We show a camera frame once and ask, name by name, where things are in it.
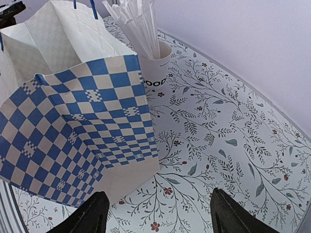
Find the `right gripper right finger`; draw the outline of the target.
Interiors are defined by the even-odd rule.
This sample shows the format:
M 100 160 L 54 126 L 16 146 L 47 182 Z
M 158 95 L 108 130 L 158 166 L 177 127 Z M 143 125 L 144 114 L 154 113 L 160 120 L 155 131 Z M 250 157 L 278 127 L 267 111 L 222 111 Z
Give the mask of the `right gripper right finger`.
M 210 201 L 212 227 L 215 233 L 276 233 L 253 217 L 224 190 L 215 188 Z

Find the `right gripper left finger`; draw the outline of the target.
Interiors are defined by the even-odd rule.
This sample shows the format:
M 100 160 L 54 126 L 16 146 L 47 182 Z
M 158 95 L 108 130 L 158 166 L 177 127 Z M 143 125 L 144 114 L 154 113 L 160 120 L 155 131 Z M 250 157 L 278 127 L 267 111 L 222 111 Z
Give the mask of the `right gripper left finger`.
M 67 219 L 48 233 L 105 233 L 109 199 L 105 192 L 95 192 Z

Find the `checkered paper takeout bag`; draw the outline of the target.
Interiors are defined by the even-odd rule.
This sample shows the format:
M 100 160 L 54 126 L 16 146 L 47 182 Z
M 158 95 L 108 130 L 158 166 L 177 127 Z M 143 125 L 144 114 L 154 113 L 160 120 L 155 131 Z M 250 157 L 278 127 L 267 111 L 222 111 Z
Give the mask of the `checkered paper takeout bag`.
M 81 3 L 51 0 L 0 31 L 0 177 L 78 207 L 159 171 L 137 54 Z

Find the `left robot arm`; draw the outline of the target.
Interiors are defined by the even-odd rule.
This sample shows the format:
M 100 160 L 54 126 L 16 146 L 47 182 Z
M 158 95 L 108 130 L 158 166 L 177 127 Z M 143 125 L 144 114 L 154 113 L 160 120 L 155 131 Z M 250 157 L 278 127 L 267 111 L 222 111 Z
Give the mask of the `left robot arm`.
M 10 3 L 0 6 L 0 28 L 7 28 L 16 25 L 15 16 L 26 9 L 21 0 L 13 0 Z

